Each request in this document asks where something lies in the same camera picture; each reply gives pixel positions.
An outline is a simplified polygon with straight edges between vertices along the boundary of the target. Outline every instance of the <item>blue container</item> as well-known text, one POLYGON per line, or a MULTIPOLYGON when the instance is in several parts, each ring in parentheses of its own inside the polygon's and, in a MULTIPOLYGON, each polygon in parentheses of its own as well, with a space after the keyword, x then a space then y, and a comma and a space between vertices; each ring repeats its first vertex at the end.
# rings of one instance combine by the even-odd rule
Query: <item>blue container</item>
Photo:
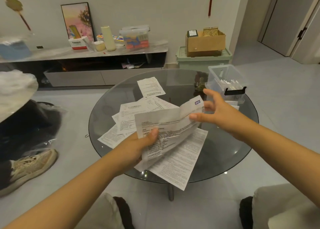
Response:
POLYGON ((0 55, 6 60, 19 60, 31 56, 31 52, 21 39, 0 39, 0 55))

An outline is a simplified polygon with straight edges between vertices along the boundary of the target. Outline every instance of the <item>cardboard box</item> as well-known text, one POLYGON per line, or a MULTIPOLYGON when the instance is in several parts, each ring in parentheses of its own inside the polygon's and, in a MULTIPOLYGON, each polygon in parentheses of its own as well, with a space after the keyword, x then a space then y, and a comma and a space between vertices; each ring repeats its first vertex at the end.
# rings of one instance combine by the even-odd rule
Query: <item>cardboard box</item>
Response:
POLYGON ((203 31, 198 31, 197 37, 186 35, 186 49, 188 57, 214 56, 226 48, 226 35, 219 31, 218 36, 203 36, 203 31))

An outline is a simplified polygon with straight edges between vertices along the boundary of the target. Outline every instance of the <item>green bin lid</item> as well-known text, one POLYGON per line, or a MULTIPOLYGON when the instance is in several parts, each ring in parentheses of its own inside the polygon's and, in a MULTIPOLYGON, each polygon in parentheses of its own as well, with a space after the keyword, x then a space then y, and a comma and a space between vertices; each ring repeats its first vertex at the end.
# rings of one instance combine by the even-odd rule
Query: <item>green bin lid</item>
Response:
POLYGON ((228 61, 232 59, 232 53, 229 49, 222 50, 222 55, 220 56, 200 56, 200 57, 187 57, 186 47, 179 47, 176 54, 177 61, 228 61))

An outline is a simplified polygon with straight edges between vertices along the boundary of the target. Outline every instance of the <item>beige shoe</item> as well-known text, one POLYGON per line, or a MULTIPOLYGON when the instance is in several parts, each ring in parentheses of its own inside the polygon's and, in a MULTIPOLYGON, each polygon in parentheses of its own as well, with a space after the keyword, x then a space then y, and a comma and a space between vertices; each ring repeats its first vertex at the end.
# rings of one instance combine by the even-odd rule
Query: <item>beige shoe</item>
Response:
POLYGON ((55 163, 57 158, 58 152, 55 149, 50 149, 32 157, 11 161, 10 185, 0 190, 0 197, 10 194, 25 182, 43 174, 55 163))

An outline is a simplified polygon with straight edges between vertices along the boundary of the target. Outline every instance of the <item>black handle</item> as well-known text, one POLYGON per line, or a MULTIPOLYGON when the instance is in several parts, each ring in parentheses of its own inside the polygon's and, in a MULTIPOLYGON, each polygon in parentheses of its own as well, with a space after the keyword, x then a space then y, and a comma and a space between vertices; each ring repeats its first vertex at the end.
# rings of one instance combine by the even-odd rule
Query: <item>black handle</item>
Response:
POLYGON ((225 92, 224 92, 224 95, 225 96, 231 96, 231 95, 242 95, 242 94, 245 94, 245 90, 246 90, 246 86, 243 88, 243 89, 240 89, 240 90, 229 90, 228 91, 228 88, 226 88, 225 92))

